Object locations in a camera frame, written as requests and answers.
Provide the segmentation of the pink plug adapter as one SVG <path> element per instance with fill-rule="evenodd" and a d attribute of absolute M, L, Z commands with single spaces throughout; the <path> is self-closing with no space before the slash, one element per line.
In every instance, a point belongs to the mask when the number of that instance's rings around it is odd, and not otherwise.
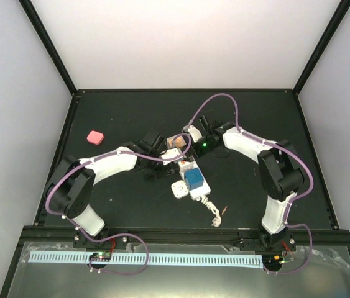
<path fill-rule="evenodd" d="M 92 143 L 94 145 L 99 145 L 104 140 L 104 134 L 101 132 L 97 132 L 95 130 L 92 130 L 88 134 L 86 139 L 89 143 Z"/>

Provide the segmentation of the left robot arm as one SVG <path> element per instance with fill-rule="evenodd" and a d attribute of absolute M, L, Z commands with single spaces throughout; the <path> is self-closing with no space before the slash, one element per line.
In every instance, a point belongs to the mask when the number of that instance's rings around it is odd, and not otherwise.
<path fill-rule="evenodd" d="M 63 216 L 87 233 L 96 248 L 109 241 L 105 222 L 90 205 L 93 186 L 115 174 L 135 168 L 150 168 L 155 175 L 171 171 L 159 158 L 167 159 L 171 145 L 161 134 L 150 131 L 133 142 L 124 143 L 113 152 L 77 159 L 67 156 L 53 171 L 44 189 L 45 208 L 49 214 Z"/>

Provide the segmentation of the white plug adapter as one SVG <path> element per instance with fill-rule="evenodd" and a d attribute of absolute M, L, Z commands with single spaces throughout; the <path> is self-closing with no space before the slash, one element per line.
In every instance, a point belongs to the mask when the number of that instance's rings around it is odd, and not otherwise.
<path fill-rule="evenodd" d="M 171 190 L 176 199 L 181 199 L 189 195 L 187 185 L 183 180 L 176 181 L 171 184 Z"/>

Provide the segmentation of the beige dragon cube socket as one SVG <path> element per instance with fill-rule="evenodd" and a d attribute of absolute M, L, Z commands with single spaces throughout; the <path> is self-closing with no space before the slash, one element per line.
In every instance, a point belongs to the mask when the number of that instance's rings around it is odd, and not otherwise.
<path fill-rule="evenodd" d="M 167 139 L 167 148 L 183 148 L 187 145 L 185 137 L 182 135 L 175 135 Z"/>

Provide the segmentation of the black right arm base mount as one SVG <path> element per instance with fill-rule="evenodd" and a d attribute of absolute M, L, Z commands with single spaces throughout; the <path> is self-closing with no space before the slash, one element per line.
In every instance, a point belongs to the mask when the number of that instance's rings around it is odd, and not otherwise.
<path fill-rule="evenodd" d="M 240 230 L 236 245 L 243 251 L 277 253 L 295 251 L 295 245 L 290 243 L 292 234 L 287 230 L 271 235 L 265 230 Z"/>

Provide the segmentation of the white tiger cube socket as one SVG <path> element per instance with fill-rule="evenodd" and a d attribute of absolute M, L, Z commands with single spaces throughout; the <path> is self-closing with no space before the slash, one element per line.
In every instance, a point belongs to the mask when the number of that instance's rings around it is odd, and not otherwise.
<path fill-rule="evenodd" d="M 184 173 L 186 171 L 193 169 L 193 162 L 182 160 L 178 162 L 178 166 L 179 166 L 180 172 Z"/>

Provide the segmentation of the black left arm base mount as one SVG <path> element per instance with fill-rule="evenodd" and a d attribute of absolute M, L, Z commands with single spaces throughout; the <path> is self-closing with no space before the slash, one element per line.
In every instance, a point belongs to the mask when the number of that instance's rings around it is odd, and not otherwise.
<path fill-rule="evenodd" d="M 83 233 L 77 232 L 73 241 L 74 248 L 82 248 L 86 251 L 103 250 L 108 251 L 112 248 L 123 250 L 130 242 L 130 236 L 124 235 L 128 230 L 123 228 L 103 228 L 96 236 L 91 236 L 91 240 Z"/>

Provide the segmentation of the white power strip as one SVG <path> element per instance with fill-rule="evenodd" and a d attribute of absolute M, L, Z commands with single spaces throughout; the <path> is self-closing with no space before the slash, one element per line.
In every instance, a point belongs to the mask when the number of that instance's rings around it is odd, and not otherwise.
<path fill-rule="evenodd" d="M 173 158 L 178 156 L 186 145 L 186 141 L 183 136 L 172 136 L 167 139 L 168 154 L 165 153 L 163 158 Z M 194 201 L 198 201 L 202 196 L 206 196 L 210 193 L 211 189 L 203 176 L 200 167 L 195 161 L 194 157 L 182 157 L 177 161 L 172 162 L 177 166 L 177 170 L 181 177 L 181 180 L 172 183 L 171 190 L 173 195 L 177 199 L 181 199 L 189 195 Z"/>

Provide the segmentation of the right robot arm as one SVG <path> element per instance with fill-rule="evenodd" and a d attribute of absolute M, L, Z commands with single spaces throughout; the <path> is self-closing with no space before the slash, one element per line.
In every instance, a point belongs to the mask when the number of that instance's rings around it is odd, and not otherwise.
<path fill-rule="evenodd" d="M 193 154 L 197 158 L 222 146 L 258 164 L 260 181 L 267 194 L 258 241 L 263 249 L 273 250 L 287 231 L 292 199 L 296 198 L 306 180 L 300 163 L 292 156 L 293 145 L 287 140 L 275 142 L 263 139 L 237 128 L 232 122 L 210 123 L 204 115 L 199 117 L 199 121 L 205 133 L 192 145 Z"/>

